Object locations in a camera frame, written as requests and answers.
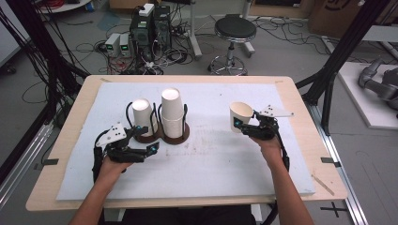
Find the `human hand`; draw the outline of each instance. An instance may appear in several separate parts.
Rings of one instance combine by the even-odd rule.
[[[267,141],[256,139],[254,137],[249,138],[251,138],[255,143],[258,143],[261,148],[261,153],[271,169],[274,166],[283,165],[281,145],[276,137]]]
[[[119,179],[120,174],[126,170],[132,163],[119,163],[111,161],[109,157],[105,157],[100,167],[99,177],[94,184],[95,188],[111,192],[112,187]]]

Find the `black frame pole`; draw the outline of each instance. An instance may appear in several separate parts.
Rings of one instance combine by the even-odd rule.
[[[312,83],[308,92],[302,96],[311,105],[316,105],[325,92],[321,126],[327,135],[330,135],[329,115],[334,79],[389,2],[390,0],[367,0],[326,64],[313,76],[296,83],[297,89]]]

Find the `black stool seat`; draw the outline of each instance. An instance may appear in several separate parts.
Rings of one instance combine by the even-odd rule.
[[[256,34],[255,25],[240,17],[224,17],[217,20],[214,31],[220,38],[233,42],[251,41]]]

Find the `human arm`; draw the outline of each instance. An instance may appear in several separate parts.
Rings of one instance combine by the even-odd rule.
[[[120,174],[130,165],[131,163],[113,162],[105,157],[96,183],[88,192],[69,225],[98,224],[106,196],[111,192]]]
[[[273,138],[269,141],[251,139],[260,145],[261,153],[271,170],[281,224],[314,224],[289,172],[283,165],[278,139]]]

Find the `computer tower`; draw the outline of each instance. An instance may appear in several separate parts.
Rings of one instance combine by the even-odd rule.
[[[130,25],[130,33],[134,53],[138,60],[154,61],[153,51],[156,51],[157,43],[155,42],[153,12],[149,16],[134,14]]]
[[[171,24],[170,24],[170,7],[156,6],[153,20],[155,22],[156,40],[158,47],[162,51],[172,48]]]

